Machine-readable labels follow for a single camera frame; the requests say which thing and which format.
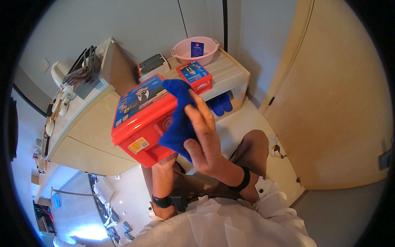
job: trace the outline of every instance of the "red storage box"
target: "red storage box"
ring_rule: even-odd
[[[177,99],[162,87],[156,74],[119,99],[111,137],[141,165],[149,168],[174,153],[158,144],[173,122]]]
[[[213,76],[197,61],[180,65],[176,70],[196,94],[202,94],[213,88]]]

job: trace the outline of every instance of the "person's right hand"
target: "person's right hand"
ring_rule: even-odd
[[[214,115],[200,96],[191,89],[189,91],[197,109],[192,105],[187,105],[184,111],[192,122],[200,144],[194,139],[187,139],[184,147],[191,156],[192,164],[199,172],[216,177],[224,169],[226,159],[221,153]]]

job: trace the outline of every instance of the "blue towel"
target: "blue towel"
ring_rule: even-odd
[[[183,80],[171,79],[164,80],[162,87],[177,98],[177,107],[173,113],[173,123],[159,139],[159,145],[170,148],[192,163],[191,156],[184,148],[185,140],[190,138],[198,140],[192,123],[184,112],[184,107],[188,104],[196,107],[195,101],[188,91],[191,86]]]

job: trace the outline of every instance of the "white sleeve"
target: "white sleeve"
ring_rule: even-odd
[[[149,219],[150,222],[144,226],[144,228],[139,232],[139,234],[137,235],[141,235],[146,233],[147,231],[151,230],[152,228],[154,228],[155,226],[159,225],[160,223],[164,222],[165,220],[162,219],[161,217],[157,216],[153,210],[152,207],[152,202],[150,202],[150,211],[149,211]]]
[[[304,221],[296,216],[294,209],[287,206],[287,196],[279,190],[278,183],[266,179],[255,187],[257,190],[263,189],[263,193],[252,205],[253,210],[294,233],[306,246],[317,246],[308,236]]]

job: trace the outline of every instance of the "watch strap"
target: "watch strap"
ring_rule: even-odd
[[[155,203],[159,208],[168,208],[172,205],[169,196],[165,198],[156,198],[154,195],[152,195],[152,202]]]
[[[244,178],[241,184],[236,187],[228,186],[231,191],[235,191],[237,193],[240,193],[242,190],[244,190],[250,183],[250,179],[251,179],[250,170],[244,166],[241,166],[241,168],[243,168],[244,171]]]

